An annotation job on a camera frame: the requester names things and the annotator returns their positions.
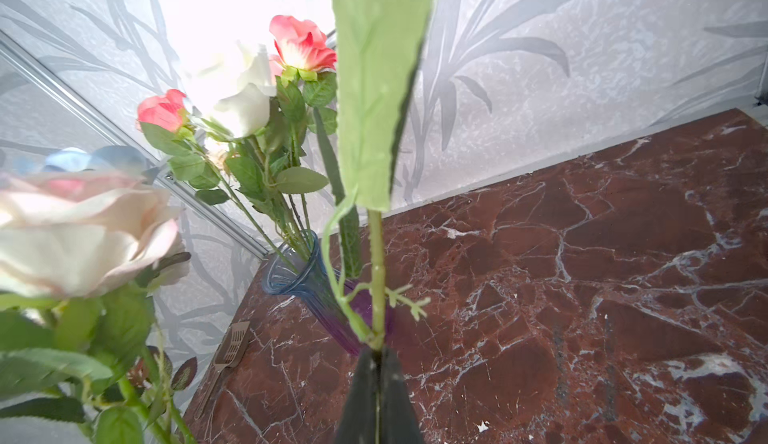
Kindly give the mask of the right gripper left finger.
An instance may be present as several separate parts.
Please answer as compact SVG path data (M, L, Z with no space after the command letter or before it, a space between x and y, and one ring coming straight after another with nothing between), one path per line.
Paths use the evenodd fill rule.
M378 354L365 348L359 355L334 443L373 444L378 433Z

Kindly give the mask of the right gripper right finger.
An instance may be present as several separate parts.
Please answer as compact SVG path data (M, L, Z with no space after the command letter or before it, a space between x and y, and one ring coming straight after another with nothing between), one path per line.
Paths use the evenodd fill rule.
M379 378L379 442L424 444L397 354L384 347Z

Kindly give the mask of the purple glass vase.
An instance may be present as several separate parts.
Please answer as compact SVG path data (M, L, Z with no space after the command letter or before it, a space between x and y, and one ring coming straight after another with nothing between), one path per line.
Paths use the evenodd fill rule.
M273 256L262 278L262 290L272 296L298 298L318 323L347 353L358 356L363 344L358 340L336 302L320 253L320 242L313 231L303 233L309 244L306 259L283 244L281 255Z

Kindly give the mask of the large pale pink rose stem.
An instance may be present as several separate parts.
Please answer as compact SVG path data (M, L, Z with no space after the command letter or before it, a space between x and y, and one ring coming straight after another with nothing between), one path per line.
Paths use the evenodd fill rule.
M119 171L1 180L1 415L91 443L189 443L196 373L149 344L154 292L189 259L169 194Z

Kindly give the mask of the cream white rose stem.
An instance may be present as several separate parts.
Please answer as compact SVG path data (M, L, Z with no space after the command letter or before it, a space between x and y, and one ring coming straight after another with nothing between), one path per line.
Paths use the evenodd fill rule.
M278 188L278 176L298 165L291 124L278 101L278 85L266 48L235 41L183 55L178 65L192 107L191 124L205 133L206 168L274 248L259 215L273 233L305 257L309 251L293 201Z

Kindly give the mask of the red pink rose stem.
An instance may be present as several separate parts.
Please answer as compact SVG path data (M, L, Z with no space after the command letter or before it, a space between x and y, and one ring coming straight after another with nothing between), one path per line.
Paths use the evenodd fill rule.
M267 226L256 219L263 215L277 238L302 252L301 227L278 189L278 176L300 156L295 138L302 134L294 131L276 98L266 101L266 110L267 121L254 129L229 129L189 109L186 95L171 89L139 104L137 127L153 148L169 156L173 177L194 189L198 201L210 207L232 203L276 249Z

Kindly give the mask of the coral pink rose stem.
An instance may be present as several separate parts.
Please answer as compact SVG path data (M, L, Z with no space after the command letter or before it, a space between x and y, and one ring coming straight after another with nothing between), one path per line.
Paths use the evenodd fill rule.
M278 15L269 30L276 49L270 66L277 84L270 129L279 138L270 152L269 177L284 207L275 222L287 244L306 254L311 229L306 196L324 189L329 179L302 165L304 142L308 133L336 131L337 113L331 104L337 92L337 54L312 21Z

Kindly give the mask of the small magenta rose stem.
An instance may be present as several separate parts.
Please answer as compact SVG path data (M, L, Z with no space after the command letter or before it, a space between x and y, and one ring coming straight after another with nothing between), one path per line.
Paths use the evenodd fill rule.
M424 316L423 302L386 284L382 216L391 208L398 139L434 0L332 0L337 41L337 159L344 197L325 229L363 208L367 212L372 274L359 290L372 299L372 322L351 306L353 295L331 277L333 295L357 339L382 350L388 307Z

